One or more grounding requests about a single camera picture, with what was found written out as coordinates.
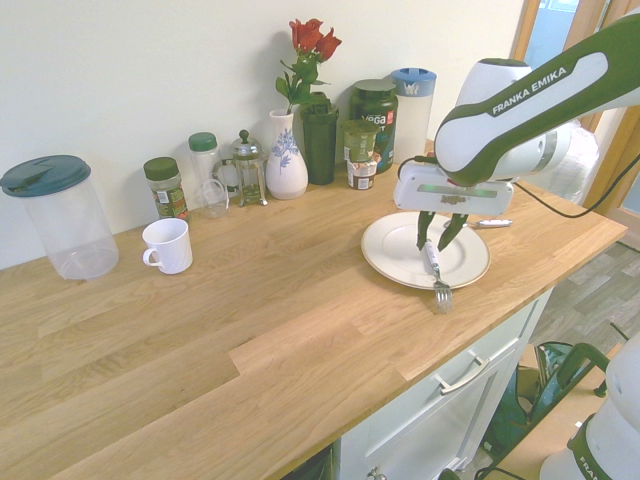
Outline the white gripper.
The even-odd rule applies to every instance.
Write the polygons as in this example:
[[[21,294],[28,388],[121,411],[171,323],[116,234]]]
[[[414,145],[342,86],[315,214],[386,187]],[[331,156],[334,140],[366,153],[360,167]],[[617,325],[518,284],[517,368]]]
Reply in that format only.
[[[398,169],[393,199],[400,209],[419,210],[416,246],[421,251],[434,212],[451,213],[441,234],[438,250],[443,251],[458,235],[468,215],[502,215],[514,194],[510,182],[489,181],[471,187],[453,184],[437,165],[409,161]]]

